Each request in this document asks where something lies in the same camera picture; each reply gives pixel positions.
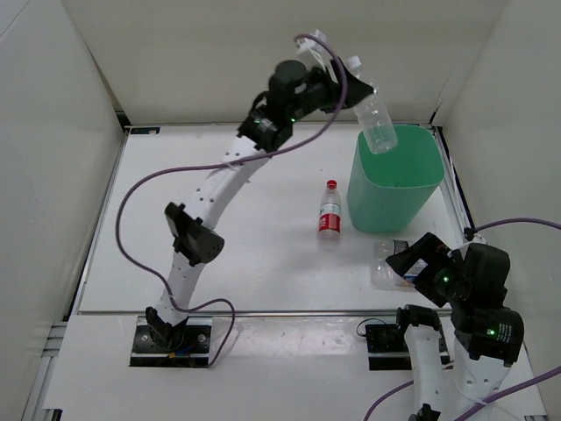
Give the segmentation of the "clear bottle white cap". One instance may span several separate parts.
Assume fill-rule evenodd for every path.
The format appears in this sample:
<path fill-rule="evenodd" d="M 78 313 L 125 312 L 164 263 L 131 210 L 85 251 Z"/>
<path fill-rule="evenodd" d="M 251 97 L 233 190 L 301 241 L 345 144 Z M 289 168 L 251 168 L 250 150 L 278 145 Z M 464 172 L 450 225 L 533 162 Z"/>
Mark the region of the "clear bottle white cap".
<path fill-rule="evenodd" d="M 354 111 L 371 153 L 386 153 L 398 145 L 398 138 L 380 87 L 375 79 L 365 72 L 358 56 L 347 60 L 347 68 L 356 78 L 373 88 L 373 93 L 355 106 Z"/>

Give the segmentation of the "clear bottle red label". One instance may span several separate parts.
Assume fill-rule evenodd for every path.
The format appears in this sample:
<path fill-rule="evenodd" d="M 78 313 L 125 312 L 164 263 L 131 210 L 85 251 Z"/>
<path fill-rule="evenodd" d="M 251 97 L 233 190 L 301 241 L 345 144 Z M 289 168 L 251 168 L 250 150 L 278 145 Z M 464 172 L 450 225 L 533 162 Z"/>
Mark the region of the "clear bottle red label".
<path fill-rule="evenodd" d="M 326 182 L 318 216 L 318 239 L 322 242 L 339 241 L 341 233 L 342 202 L 335 180 Z"/>

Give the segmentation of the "clear bottle blue white label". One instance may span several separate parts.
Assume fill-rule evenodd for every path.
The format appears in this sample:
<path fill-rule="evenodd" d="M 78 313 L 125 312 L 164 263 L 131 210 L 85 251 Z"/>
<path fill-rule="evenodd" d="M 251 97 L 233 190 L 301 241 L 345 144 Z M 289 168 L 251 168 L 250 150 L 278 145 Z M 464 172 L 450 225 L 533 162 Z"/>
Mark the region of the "clear bottle blue white label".
<path fill-rule="evenodd" d="M 408 272 L 400 276 L 384 260 L 375 260 L 370 267 L 371 282 L 377 289 L 408 290 L 414 288 L 413 281 L 426 268 L 423 260 L 418 260 Z"/>

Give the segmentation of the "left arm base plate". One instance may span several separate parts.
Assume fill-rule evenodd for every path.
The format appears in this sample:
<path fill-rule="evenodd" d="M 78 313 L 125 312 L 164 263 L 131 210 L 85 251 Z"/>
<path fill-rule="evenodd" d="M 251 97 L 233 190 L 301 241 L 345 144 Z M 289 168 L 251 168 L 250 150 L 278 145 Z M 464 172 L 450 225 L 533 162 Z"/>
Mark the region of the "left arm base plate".
<path fill-rule="evenodd" d="M 212 345 L 212 318 L 188 318 L 182 331 L 166 345 L 156 338 L 145 318 L 138 318 L 131 346 L 130 367 L 206 368 Z"/>

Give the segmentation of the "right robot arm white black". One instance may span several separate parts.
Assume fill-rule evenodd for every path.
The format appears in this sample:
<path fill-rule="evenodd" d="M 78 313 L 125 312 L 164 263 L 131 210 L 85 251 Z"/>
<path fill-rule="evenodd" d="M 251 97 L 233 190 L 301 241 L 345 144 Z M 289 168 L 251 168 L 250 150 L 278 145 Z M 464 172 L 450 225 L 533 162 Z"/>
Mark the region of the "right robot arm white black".
<path fill-rule="evenodd" d="M 410 419 L 466 418 L 473 405 L 499 389 L 522 348 L 522 316 L 504 304 L 510 259 L 480 242 L 450 249 L 426 233 L 386 262 L 405 275 L 419 260 L 425 267 L 413 280 L 415 290 L 437 307 L 451 307 L 453 366 L 444 372 L 438 314 L 412 304 L 400 308 L 394 342 L 411 361 L 415 400 Z"/>

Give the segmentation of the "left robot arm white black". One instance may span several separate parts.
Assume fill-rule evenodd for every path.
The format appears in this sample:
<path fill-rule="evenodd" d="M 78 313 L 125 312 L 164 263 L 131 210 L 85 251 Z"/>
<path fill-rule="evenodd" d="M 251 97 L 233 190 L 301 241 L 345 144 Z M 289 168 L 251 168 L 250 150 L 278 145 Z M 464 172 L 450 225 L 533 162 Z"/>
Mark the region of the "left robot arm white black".
<path fill-rule="evenodd" d="M 188 307 L 205 266 L 224 248 L 218 219 L 250 177 L 292 137 L 296 121 L 314 111 L 334 112 L 340 102 L 339 73 L 307 68 L 296 60 L 277 65 L 268 89 L 254 99 L 225 154 L 226 166 L 212 171 L 185 203 L 169 203 L 165 215 L 174 237 L 174 257 L 159 302 L 146 308 L 153 341 L 165 351 L 181 346 Z"/>

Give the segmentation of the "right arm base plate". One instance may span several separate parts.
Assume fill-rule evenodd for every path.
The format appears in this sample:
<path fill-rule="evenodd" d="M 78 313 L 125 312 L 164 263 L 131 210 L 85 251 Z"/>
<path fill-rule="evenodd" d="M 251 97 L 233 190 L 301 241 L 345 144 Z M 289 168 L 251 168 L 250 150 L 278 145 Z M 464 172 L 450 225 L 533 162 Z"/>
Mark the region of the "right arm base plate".
<path fill-rule="evenodd" d="M 355 331 L 366 341 L 370 371 L 411 369 L 408 348 L 397 324 L 380 318 L 367 318 L 357 324 Z"/>

